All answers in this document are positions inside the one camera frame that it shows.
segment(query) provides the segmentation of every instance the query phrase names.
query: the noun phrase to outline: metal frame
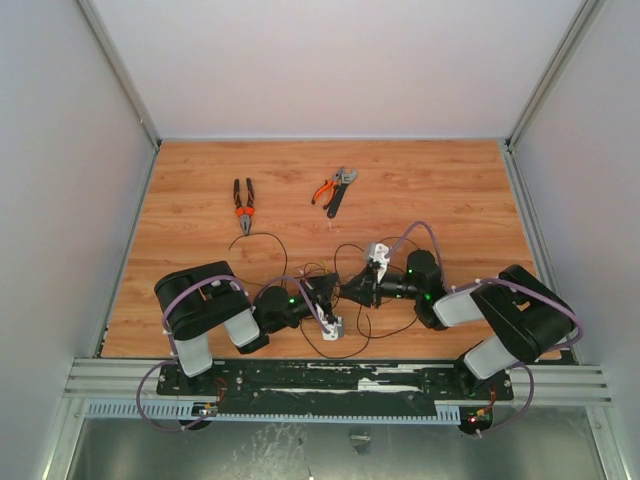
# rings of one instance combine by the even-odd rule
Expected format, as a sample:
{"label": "metal frame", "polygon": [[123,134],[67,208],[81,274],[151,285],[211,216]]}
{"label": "metal frame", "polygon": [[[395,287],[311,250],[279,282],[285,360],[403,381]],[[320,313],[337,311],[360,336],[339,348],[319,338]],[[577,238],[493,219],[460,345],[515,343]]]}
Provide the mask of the metal frame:
{"label": "metal frame", "polygon": [[509,145],[515,148],[531,125],[534,117],[549,96],[552,88],[564,72],[569,61],[576,52],[585,33],[597,17],[606,0],[583,0],[578,12],[573,17],[560,45],[554,52],[547,68],[529,97],[524,110],[518,117],[516,125],[509,137]]}
{"label": "metal frame", "polygon": [[[63,479],[69,472],[73,454],[80,441],[80,432],[85,418],[131,418],[136,390],[143,375],[156,365],[158,360],[109,360],[78,359],[74,362],[64,390],[62,404],[56,417],[51,439],[49,461],[43,480]],[[420,365],[423,368],[442,368],[443,364]],[[533,406],[586,407],[591,422],[593,436],[598,447],[600,460],[607,479],[631,478],[624,458],[619,454],[615,440],[615,411],[611,395],[600,367],[586,365],[533,365],[531,369],[536,381],[536,395]],[[215,401],[215,397],[175,397],[168,399],[155,392],[159,372],[151,375],[142,389],[142,398],[147,405],[169,408],[158,409],[153,418],[166,419],[167,415],[184,416],[185,407],[194,402]],[[514,391],[512,402],[497,402],[498,405],[522,405],[529,393],[529,380],[524,372],[517,369],[510,372]],[[469,401],[437,401],[438,418],[424,421],[424,424],[456,424],[458,407],[470,405]],[[107,408],[100,410],[100,405]],[[305,418],[220,418],[219,421],[309,421]],[[358,423],[358,419],[332,419],[335,422]],[[365,423],[385,423],[373,418],[363,419]],[[387,423],[406,422],[402,418],[387,420]]]}
{"label": "metal frame", "polygon": [[120,84],[127,100],[129,100],[131,108],[133,108],[134,112],[140,119],[140,124],[142,125],[142,128],[144,128],[149,141],[157,150],[161,142],[158,130],[156,129],[153,120],[151,119],[151,115],[142,101],[140,94],[135,88],[133,80],[131,80],[129,73],[124,66],[124,62],[118,54],[118,50],[113,45],[100,14],[93,6],[93,2],[91,0],[74,0],[74,2],[80,10],[89,30],[96,39],[98,47],[105,56],[107,63]]}
{"label": "metal frame", "polygon": [[149,187],[151,186],[151,179],[153,178],[153,172],[156,168],[156,163],[158,160],[158,154],[160,153],[159,149],[155,149],[153,152],[153,158],[151,159],[149,169],[146,173],[144,184],[142,186],[142,190],[140,192],[140,197],[136,203],[136,212],[133,217],[133,222],[131,223],[131,227],[129,228],[129,238],[127,238],[127,245],[125,246],[124,254],[122,255],[122,261],[120,262],[120,266],[118,267],[118,272],[116,273],[113,287],[111,289],[112,293],[109,296],[102,314],[99,318],[102,319],[102,325],[100,330],[97,332],[98,336],[94,337],[91,345],[94,345],[94,354],[99,356],[102,352],[102,347],[104,345],[104,340],[106,333],[109,329],[109,322],[111,321],[111,315],[113,313],[113,309],[115,308],[116,300],[118,299],[118,294],[120,293],[120,287],[122,286],[122,278],[124,277],[124,272],[127,268],[127,264],[129,262],[129,256],[131,254],[131,249],[133,248],[133,241],[135,240],[136,233],[138,231],[138,225],[140,223],[140,216],[142,215],[142,209],[144,208],[144,202],[147,198],[147,192],[149,191]]}

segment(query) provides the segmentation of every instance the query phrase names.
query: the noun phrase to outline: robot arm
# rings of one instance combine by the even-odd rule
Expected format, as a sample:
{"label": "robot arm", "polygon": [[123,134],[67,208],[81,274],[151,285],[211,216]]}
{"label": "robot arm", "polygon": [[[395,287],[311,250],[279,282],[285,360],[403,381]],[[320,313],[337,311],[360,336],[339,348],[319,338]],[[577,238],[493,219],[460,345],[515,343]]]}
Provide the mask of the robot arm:
{"label": "robot arm", "polygon": [[[155,294],[163,313],[185,290],[209,278],[234,278],[227,262],[216,262],[182,270],[162,278]],[[337,274],[310,278],[302,283],[307,297],[323,326],[326,340],[343,336],[342,318],[333,315],[331,293]],[[232,280],[218,280],[184,297],[168,315],[175,353],[185,375],[195,377],[213,364],[207,332],[224,325],[229,338],[241,354],[248,354],[269,344],[269,334],[282,328],[297,328],[300,320],[312,316],[300,293],[290,296],[282,287],[269,287],[254,306],[247,294]]]}
{"label": "robot arm", "polygon": [[405,274],[388,272],[372,244],[365,251],[364,270],[342,286],[340,296],[366,307],[379,307],[383,297],[414,300],[414,310],[427,327],[445,330],[486,319],[495,335],[456,361],[463,391],[470,392],[497,372],[519,362],[531,363],[573,331],[565,314],[546,303],[515,291],[505,283],[523,287],[563,307],[569,307],[551,290],[519,265],[499,273],[493,282],[475,284],[447,293],[434,256],[415,250],[407,258]]}

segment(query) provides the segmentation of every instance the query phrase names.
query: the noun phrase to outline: needle-nose pliers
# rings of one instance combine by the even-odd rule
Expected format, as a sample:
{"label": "needle-nose pliers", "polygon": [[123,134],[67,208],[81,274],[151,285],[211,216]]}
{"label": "needle-nose pliers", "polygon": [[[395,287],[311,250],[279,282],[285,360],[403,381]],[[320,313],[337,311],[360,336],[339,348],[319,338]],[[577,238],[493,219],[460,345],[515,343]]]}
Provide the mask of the needle-nose pliers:
{"label": "needle-nose pliers", "polygon": [[256,211],[253,207],[255,195],[250,178],[247,178],[247,190],[249,192],[247,196],[247,206],[243,207],[242,200],[240,200],[240,179],[236,178],[233,182],[233,201],[236,203],[236,215],[240,219],[240,228],[242,228],[242,233],[245,235],[249,235],[249,231],[251,230],[251,217]]}

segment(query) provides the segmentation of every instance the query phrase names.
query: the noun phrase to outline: pliers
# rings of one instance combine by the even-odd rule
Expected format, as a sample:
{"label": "pliers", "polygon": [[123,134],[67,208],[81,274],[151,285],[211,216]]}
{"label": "pliers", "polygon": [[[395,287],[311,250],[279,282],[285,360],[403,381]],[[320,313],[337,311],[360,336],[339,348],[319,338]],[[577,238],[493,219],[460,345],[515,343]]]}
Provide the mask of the pliers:
{"label": "pliers", "polygon": [[236,178],[235,182],[233,182],[233,201],[236,203],[236,215],[240,219],[240,228],[242,228],[242,233],[245,235],[249,235],[249,231],[251,230],[251,217],[256,211],[255,208],[253,208],[255,195],[250,178],[247,178],[247,190],[249,191],[247,206],[243,207],[242,200],[240,200],[240,179]]}
{"label": "pliers", "polygon": [[313,194],[313,198],[311,199],[311,205],[315,205],[316,201],[322,196],[323,193],[329,192],[329,201],[325,203],[324,209],[326,210],[331,205],[331,201],[333,200],[338,187],[340,186],[340,177],[342,176],[342,172],[344,172],[344,167],[340,167],[338,171],[328,180],[324,181],[324,185],[321,186],[316,193]]}

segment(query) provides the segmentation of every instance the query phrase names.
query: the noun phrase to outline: metal base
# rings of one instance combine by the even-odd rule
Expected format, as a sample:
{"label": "metal base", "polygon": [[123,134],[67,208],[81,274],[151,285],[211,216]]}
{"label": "metal base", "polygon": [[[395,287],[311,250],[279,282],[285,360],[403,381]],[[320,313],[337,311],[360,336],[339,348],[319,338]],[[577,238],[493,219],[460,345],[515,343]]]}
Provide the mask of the metal base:
{"label": "metal base", "polygon": [[[137,412],[134,408],[136,389],[143,375],[157,363],[157,360],[107,360],[107,359],[79,359],[74,362],[63,402],[56,421],[56,431],[52,438],[50,462],[45,479],[65,478],[73,458],[79,439],[80,431],[85,419],[91,418],[133,418]],[[443,368],[443,363],[424,363],[423,368]],[[536,390],[533,400],[535,407],[586,407],[588,418],[594,432],[594,439],[598,446],[600,461],[607,479],[630,478],[627,468],[619,454],[615,439],[616,424],[611,396],[606,386],[602,371],[597,366],[562,366],[562,365],[533,365],[531,367],[536,380]],[[158,373],[152,375],[142,390],[143,403],[146,411],[156,419],[193,418],[191,411],[196,403],[215,401],[216,398],[202,397],[167,397],[159,396],[156,391]],[[497,405],[509,405],[519,408],[529,393],[528,377],[517,369],[510,372],[510,382],[514,393],[511,402],[499,401]],[[459,421],[460,407],[477,404],[469,400],[438,400],[436,402],[438,415],[434,419],[423,419],[408,423],[438,422],[454,424]],[[326,418],[305,419],[285,418],[284,416],[262,416],[252,418],[234,416],[219,418],[214,421],[244,420],[249,422],[268,421],[298,421],[303,423],[376,423],[402,424],[402,418]]]}

